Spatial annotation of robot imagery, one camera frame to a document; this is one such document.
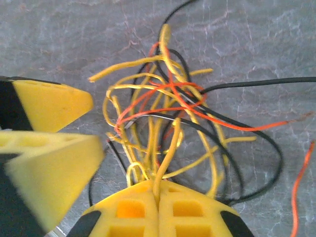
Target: tangled wires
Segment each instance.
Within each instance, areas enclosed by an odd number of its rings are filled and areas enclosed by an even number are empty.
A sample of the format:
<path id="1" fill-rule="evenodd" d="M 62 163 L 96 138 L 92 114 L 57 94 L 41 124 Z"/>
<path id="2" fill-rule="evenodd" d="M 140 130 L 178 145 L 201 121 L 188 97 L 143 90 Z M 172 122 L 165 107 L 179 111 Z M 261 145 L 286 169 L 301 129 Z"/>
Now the tangled wires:
<path id="1" fill-rule="evenodd" d="M 185 172 L 208 159 L 212 174 L 212 183 L 206 195 L 211 198 L 216 198 L 227 205 L 233 205 L 238 202 L 251 200 L 264 194 L 276 183 L 281 174 L 283 168 L 283 155 L 281 149 L 275 143 L 275 141 L 267 134 L 262 132 L 262 130 L 285 125 L 294 121 L 300 121 L 312 113 L 303 115 L 297 120 L 281 121 L 259 127 L 251 127 L 210 109 L 206 104 L 207 93 L 217 89 L 234 87 L 316 82 L 316 78 L 285 78 L 249 82 L 234 82 L 215 85 L 208 88 L 202 88 L 201 86 L 192 82 L 192 77 L 195 75 L 211 73 L 213 70 L 210 68 L 190 72 L 187 63 L 181 54 L 174 49 L 168 48 L 171 32 L 169 26 L 166 23 L 176 11 L 195 1 L 197 0 L 189 0 L 183 3 L 167 16 L 160 29 L 158 41 L 153 45 L 147 58 L 113 65 L 92 76 L 89 80 L 91 82 L 95 82 L 116 70 L 142 65 L 137 74 L 122 78 L 117 83 L 110 86 L 103 103 L 103 114 L 105 120 L 110 126 L 114 127 L 114 131 L 116 132 L 116 134 L 107 133 L 109 138 L 108 144 L 114 155 L 119 160 L 122 170 L 124 173 L 126 173 L 128 186 L 144 180 L 153 179 L 153 193 L 155 195 L 156 201 L 158 202 L 159 184 L 161 179 L 171 179 L 172 177 L 179 175 L 180 173 Z M 171 55 L 175 56 L 180 61 L 180 63 L 172 60 Z M 167 67 L 167 73 L 162 69 L 161 63 Z M 118 98 L 113 95 L 114 91 L 123 89 L 130 89 L 131 91 L 131 103 L 125 109 L 122 109 Z M 118 118 L 116 122 L 112 122 L 110 120 L 110 116 L 108 115 L 109 102 L 116 110 L 116 116 Z M 148 123 L 148 140 L 146 143 L 141 141 L 139 130 L 137 128 L 137 120 L 140 118 L 146 118 Z M 209 129 L 200 125 L 200 119 L 206 120 Z M 205 148 L 205 154 L 191 164 L 171 172 L 168 170 L 168 166 L 176 150 L 185 139 L 185 126 L 190 126 L 197 131 L 199 138 Z M 275 174 L 264 186 L 250 194 L 244 194 L 243 175 L 241 174 L 239 166 L 234 160 L 233 156 L 227 150 L 227 144 L 230 142 L 255 141 L 256 136 L 227 138 L 223 132 L 223 126 L 236 130 L 252 132 L 266 140 L 277 153 L 278 163 Z M 173 136 L 171 142 L 167 147 L 167 138 L 172 133 Z M 209 140 L 212 140 L 215 145 L 212 146 L 209 143 Z M 113 141 L 122 144 L 130 163 L 128 167 L 126 167 L 126 165 L 123 163 L 119 153 L 114 147 Z M 308 166 L 313 148 L 314 143 L 312 143 L 308 151 L 304 166 L 298 176 L 292 193 L 294 223 L 291 235 L 292 237 L 296 235 L 298 230 L 298 212 L 296 204 L 297 189 L 303 173 Z M 217 150 L 221 155 L 220 163 L 216 162 L 214 157 L 214 153 Z M 238 198 L 231 198 L 227 195 L 229 164 L 231 165 L 237 177 L 239 188 Z M 223 190 L 221 195 L 218 195 L 218 190 L 221 183 L 224 184 Z M 91 184 L 92 183 L 90 182 L 90 205 L 92 205 Z"/>
<path id="2" fill-rule="evenodd" d="M 180 168 L 179 170 L 164 174 L 161 178 L 171 178 L 198 165 L 202 161 L 209 159 L 210 169 L 212 173 L 212 184 L 209 191 L 206 193 L 206 195 L 208 195 L 209 197 L 216 197 L 220 183 L 224 180 L 224 178 L 227 178 L 227 166 L 229 163 L 235 171 L 239 182 L 239 198 L 226 198 L 226 180 L 224 183 L 224 192 L 219 198 L 220 201 L 226 204 L 233 204 L 246 201 L 263 194 L 277 181 L 283 166 L 283 157 L 278 145 L 269 136 L 267 136 L 260 130 L 288 124 L 295 120 L 281 121 L 263 125 L 260 127 L 250 127 L 246 124 L 234 121 L 211 110 L 205 103 L 205 99 L 206 93 L 214 89 L 203 89 L 196 83 L 192 82 L 191 76 L 202 73 L 210 73 L 212 72 L 212 69 L 203 69 L 189 72 L 188 65 L 186 64 L 182 56 L 176 50 L 168 49 L 167 44 L 170 36 L 170 28 L 167 24 L 164 24 L 161 29 L 159 41 L 153 45 L 148 58 L 113 65 L 90 78 L 91 82 L 95 82 L 101 77 L 104 77 L 116 70 L 144 64 L 139 73 L 122 78 L 116 84 L 110 86 L 106 93 L 106 98 L 103 104 L 104 118 L 110 126 L 114 127 L 114 130 L 117 133 L 107 133 L 107 136 L 110 140 L 122 144 L 130 162 L 130 166 L 126 169 L 128 186 L 132 185 L 132 183 L 138 183 L 148 179 L 155 179 L 160 168 L 162 170 L 167 170 L 167 166 L 169 165 L 170 161 L 164 162 L 164 155 L 166 154 L 166 156 L 168 157 L 173 156 L 176 149 L 180 146 L 181 142 L 184 139 L 184 129 L 180 128 L 179 135 L 177 136 L 177 142 L 175 144 L 171 143 L 169 148 L 166 150 L 164 149 L 164 139 L 168 136 L 168 134 L 170 134 L 168 131 L 170 131 L 170 129 L 175 126 L 175 122 L 173 121 L 175 121 L 176 118 L 179 117 L 179 113 L 181 112 L 186 113 L 189 116 L 190 120 L 179 118 L 179 122 L 181 124 L 191 126 L 197 130 L 198 135 L 205 147 L 206 153 L 192 164 Z M 161 52 L 161 54 L 152 56 L 153 51 L 157 48 L 158 51 L 156 52 Z M 181 64 L 171 60 L 170 53 L 173 53 L 175 56 L 177 56 L 180 59 Z M 161 69 L 159 62 L 165 63 L 168 69 L 168 75 L 166 75 L 165 72 Z M 155 74 L 156 70 L 160 72 L 161 76 Z M 140 84 L 135 83 L 135 80 L 138 78 L 143 78 Z M 134 80 L 134 83 L 126 83 L 129 80 Z M 131 104 L 122 111 L 117 97 L 112 95 L 112 93 L 114 90 L 127 88 L 133 90 L 131 96 Z M 141 91 L 145 89 L 149 91 L 139 96 Z M 145 111 L 144 108 L 151 98 L 154 98 L 154 101 L 151 104 L 150 110 Z M 109 102 L 111 102 L 116 109 L 118 116 L 116 123 L 111 122 L 111 119 L 109 118 Z M 168 114 L 168 112 L 172 111 L 175 111 L 175 113 L 172 115 Z M 143 145 L 141 143 L 136 125 L 134 124 L 134 122 L 141 117 L 148 117 L 149 135 L 146 145 Z M 197 117 L 206 119 L 209 122 L 213 132 L 210 132 L 206 128 L 202 127 L 199 124 Z M 168 123 L 165 128 L 162 129 L 162 133 L 160 133 L 159 131 L 161 131 L 163 119 L 167 119 L 171 122 Z M 130 142 L 125 128 L 125 124 L 129 122 L 131 123 L 129 129 L 131 131 L 133 143 Z M 256 137 L 226 138 L 221 126 L 226 126 L 241 131 L 252 131 L 253 133 L 267 140 L 275 148 L 279 155 L 279 163 L 274 177 L 264 187 L 251 194 L 244 195 L 244 181 L 242 174 L 237 163 L 233 159 L 233 156 L 227 150 L 227 144 L 229 142 L 254 141 Z M 211 147 L 207 138 L 210 138 L 216 144 L 216 146 Z M 224 167 L 224 171 L 222 172 L 218 172 L 219 164 L 216 163 L 213 154 L 218 149 L 222 154 L 221 165 L 223 165 Z"/>

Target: yellow plastic base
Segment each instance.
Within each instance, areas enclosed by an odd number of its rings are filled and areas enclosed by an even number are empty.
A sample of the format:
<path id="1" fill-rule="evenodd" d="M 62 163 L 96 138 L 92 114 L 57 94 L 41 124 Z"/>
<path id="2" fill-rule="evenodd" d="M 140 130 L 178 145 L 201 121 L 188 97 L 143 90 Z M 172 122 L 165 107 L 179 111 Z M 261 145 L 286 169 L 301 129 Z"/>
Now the yellow plastic base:
<path id="1" fill-rule="evenodd" d="M 161 182 L 159 211 L 152 181 L 144 181 L 97 203 L 101 211 L 89 237 L 232 237 L 221 211 L 230 207 L 181 185 Z"/>

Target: rectangular opening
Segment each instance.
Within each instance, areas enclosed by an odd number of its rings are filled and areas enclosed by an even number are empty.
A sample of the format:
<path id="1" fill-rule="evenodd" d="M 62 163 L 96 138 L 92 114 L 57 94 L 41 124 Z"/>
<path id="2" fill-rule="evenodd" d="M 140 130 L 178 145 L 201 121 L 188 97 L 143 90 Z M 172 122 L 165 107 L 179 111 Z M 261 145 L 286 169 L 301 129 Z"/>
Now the rectangular opening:
<path id="1" fill-rule="evenodd" d="M 111 226 L 107 237 L 143 237 L 144 226 Z"/>
<path id="2" fill-rule="evenodd" d="M 122 200 L 118 203 L 117 209 L 118 218 L 144 218 L 144 204 L 138 200 Z"/>
<path id="3" fill-rule="evenodd" d="M 201 205 L 196 201 L 177 201 L 173 204 L 173 216 L 203 216 Z"/>
<path id="4" fill-rule="evenodd" d="M 176 237 L 212 237 L 209 226 L 176 226 Z"/>
<path id="5" fill-rule="evenodd" d="M 18 146 L 21 147 L 42 147 L 48 143 L 48 138 L 42 135 L 25 136 L 19 140 Z"/>

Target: gray marble surface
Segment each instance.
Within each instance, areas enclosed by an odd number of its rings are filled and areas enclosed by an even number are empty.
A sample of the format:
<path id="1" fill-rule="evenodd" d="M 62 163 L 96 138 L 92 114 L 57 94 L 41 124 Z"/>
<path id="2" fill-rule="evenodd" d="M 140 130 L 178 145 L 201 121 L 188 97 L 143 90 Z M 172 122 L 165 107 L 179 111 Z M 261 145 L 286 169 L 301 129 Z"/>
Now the gray marble surface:
<path id="1" fill-rule="evenodd" d="M 103 68 L 143 57 L 155 42 L 162 20 L 183 0 L 0 0 L 0 74 L 65 83 L 89 91 L 95 108 L 63 131 L 98 134 L 112 130 L 104 121 L 102 101 L 109 85 L 135 73 L 116 72 L 97 83 L 87 78 Z M 191 70 L 212 67 L 214 73 L 193 78 L 206 87 L 223 82 L 316 75 L 315 0 L 200 0 L 170 21 L 171 47 L 179 50 Z M 209 94 L 211 108 L 261 125 L 295 119 L 316 110 L 314 84 L 236 88 Z M 128 101 L 129 93 L 118 96 Z M 228 136 L 240 132 L 225 129 Z M 256 237 L 287 237 L 292 227 L 290 194 L 316 120 L 267 131 L 282 148 L 285 168 L 278 184 L 264 196 L 235 209 Z M 189 130 L 173 166 L 184 165 L 204 151 Z M 242 167 L 246 190 L 264 184 L 273 174 L 277 156 L 269 144 L 235 143 L 230 151 Z M 299 237 L 316 233 L 316 155 L 302 180 L 298 201 Z M 178 178 L 200 191 L 208 188 L 207 163 Z M 95 201 L 126 187 L 111 154 L 97 175 Z M 60 224 L 67 233 L 88 208 L 84 190 Z"/>

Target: yellow foam piece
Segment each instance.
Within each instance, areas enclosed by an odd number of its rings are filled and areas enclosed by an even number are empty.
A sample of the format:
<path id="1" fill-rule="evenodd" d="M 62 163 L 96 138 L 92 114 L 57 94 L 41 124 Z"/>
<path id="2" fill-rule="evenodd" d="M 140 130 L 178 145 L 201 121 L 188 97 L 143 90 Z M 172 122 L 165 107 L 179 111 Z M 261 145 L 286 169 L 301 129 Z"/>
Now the yellow foam piece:
<path id="1" fill-rule="evenodd" d="M 7 153 L 20 154 L 5 172 L 46 231 L 60 223 L 104 157 L 97 136 L 29 131 L 0 132 L 0 154 Z"/>
<path id="2" fill-rule="evenodd" d="M 172 183 L 161 182 L 159 237 L 233 237 L 221 211 L 239 214 L 206 195 Z"/>
<path id="3" fill-rule="evenodd" d="M 158 237 L 158 211 L 152 181 L 117 192 L 89 208 L 101 211 L 89 237 Z"/>
<path id="4" fill-rule="evenodd" d="M 35 131 L 57 132 L 93 108 L 88 92 L 64 84 L 34 80 L 12 83 Z"/>
<path id="5" fill-rule="evenodd" d="M 89 208 L 101 216 L 89 237 L 233 237 L 221 211 L 232 208 L 189 188 L 161 181 L 159 210 L 153 182 L 143 181 Z"/>

